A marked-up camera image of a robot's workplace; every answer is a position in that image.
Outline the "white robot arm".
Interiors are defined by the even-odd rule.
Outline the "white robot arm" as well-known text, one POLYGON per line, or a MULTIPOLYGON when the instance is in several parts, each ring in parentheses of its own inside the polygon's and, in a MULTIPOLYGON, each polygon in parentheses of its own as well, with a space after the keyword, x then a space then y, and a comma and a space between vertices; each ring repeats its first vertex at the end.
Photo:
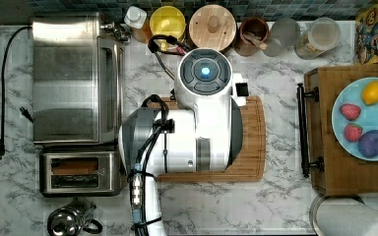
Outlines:
POLYGON ((174 80, 178 108, 152 94, 121 125, 118 147, 130 189, 133 236, 166 236, 157 177, 223 171, 241 151, 243 124, 228 59, 214 49, 186 53, 174 80))

